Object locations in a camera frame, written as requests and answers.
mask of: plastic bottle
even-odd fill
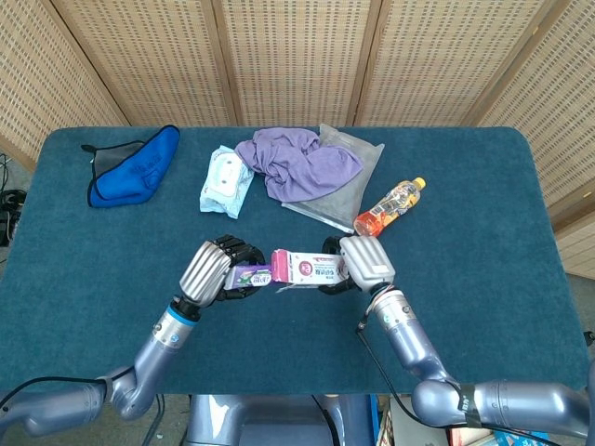
[[[376,206],[358,215],[353,227],[360,235],[377,237],[390,223],[403,215],[419,201],[419,192],[426,187],[424,178],[401,181]]]

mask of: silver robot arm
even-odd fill
[[[593,413],[588,432],[589,401],[569,387],[508,381],[460,385],[444,369],[403,292],[391,287],[394,268],[378,240],[347,237],[339,244],[355,283],[374,296],[369,310],[376,313],[399,362],[421,380],[412,395],[421,421],[429,426],[470,422],[588,436],[587,446],[595,446]],[[590,404],[595,407],[595,361],[588,380]]]
[[[176,296],[153,326],[152,334],[127,373],[120,368],[102,377],[104,384],[87,384],[51,393],[14,395],[0,408],[0,439],[13,423],[22,422],[31,436],[43,436],[95,420],[104,401],[113,404],[125,420],[144,415],[152,405],[161,379],[200,318],[201,308],[217,298],[244,297],[221,291],[230,268],[243,261],[264,263],[262,253],[232,236],[205,242],[184,272]]]

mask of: snack package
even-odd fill
[[[271,283],[271,265],[237,265],[225,277],[224,290],[266,286]]]
[[[337,255],[277,249],[272,253],[271,263],[274,282],[316,287],[334,285],[348,277],[343,257]]]

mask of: wet wipes package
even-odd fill
[[[266,286],[271,283],[271,265],[237,265],[225,277],[224,290]]]
[[[240,214],[254,172],[229,147],[220,146],[211,154],[206,181],[201,189],[201,212]]]
[[[277,249],[272,253],[271,263],[274,282],[319,286],[333,285],[348,277],[342,256]]]

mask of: teal tablecloth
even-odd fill
[[[253,128],[185,128],[147,203],[90,209],[90,156],[151,128],[70,128],[46,141],[0,284],[0,388],[46,374],[99,376],[130,364],[196,248],[231,233],[269,254],[315,252],[336,230],[283,209],[256,177],[239,220],[201,214],[209,155]],[[420,203],[380,240],[450,373],[586,383],[587,353],[531,152],[509,128],[349,128],[386,149],[365,192],[371,207],[422,176]],[[161,391],[347,393],[387,388],[353,332],[368,296],[261,291],[216,303]],[[401,391],[405,374],[375,321],[371,342]]]

